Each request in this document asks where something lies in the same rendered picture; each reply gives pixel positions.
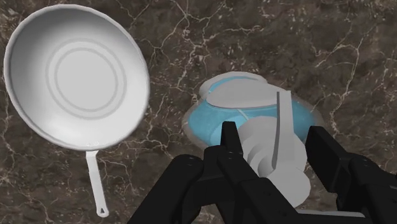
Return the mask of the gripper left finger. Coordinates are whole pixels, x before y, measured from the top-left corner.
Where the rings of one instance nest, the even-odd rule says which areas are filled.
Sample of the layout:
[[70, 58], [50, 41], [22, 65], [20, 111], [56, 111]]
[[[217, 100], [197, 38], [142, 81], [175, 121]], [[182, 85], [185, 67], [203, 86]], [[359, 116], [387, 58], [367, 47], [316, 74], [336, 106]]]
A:
[[216, 204], [225, 224], [304, 224], [269, 179], [242, 156], [233, 122], [204, 158], [178, 155], [164, 170], [127, 224], [192, 224], [203, 206]]

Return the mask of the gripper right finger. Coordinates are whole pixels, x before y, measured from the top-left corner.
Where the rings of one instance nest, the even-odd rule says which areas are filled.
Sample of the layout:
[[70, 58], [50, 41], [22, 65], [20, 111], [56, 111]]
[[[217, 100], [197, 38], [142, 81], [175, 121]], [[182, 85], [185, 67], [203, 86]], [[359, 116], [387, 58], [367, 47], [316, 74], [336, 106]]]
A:
[[365, 212], [373, 224], [397, 224], [397, 175], [369, 158], [349, 153], [320, 126], [311, 126], [307, 160], [339, 211]]

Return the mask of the blue and white rounded vessel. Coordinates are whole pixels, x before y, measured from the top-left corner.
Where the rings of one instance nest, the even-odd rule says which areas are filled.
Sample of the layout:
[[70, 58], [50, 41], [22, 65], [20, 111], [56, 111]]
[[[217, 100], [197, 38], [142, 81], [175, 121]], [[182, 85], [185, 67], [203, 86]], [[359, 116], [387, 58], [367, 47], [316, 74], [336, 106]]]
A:
[[185, 114], [183, 129], [199, 148], [219, 145], [222, 123], [235, 122], [243, 157], [268, 178], [293, 207], [310, 194], [305, 141], [323, 119], [312, 105], [257, 74], [232, 71], [200, 87], [200, 99]]

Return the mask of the white frying pan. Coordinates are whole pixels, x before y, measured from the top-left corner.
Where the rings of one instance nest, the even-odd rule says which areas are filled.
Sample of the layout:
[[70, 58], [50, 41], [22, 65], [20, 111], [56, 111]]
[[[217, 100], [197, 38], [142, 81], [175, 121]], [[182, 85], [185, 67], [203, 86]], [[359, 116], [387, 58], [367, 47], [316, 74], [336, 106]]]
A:
[[131, 35], [86, 6], [35, 11], [13, 31], [3, 74], [22, 120], [47, 141], [84, 151], [98, 216], [109, 211], [97, 153], [128, 137], [148, 107], [150, 77]]

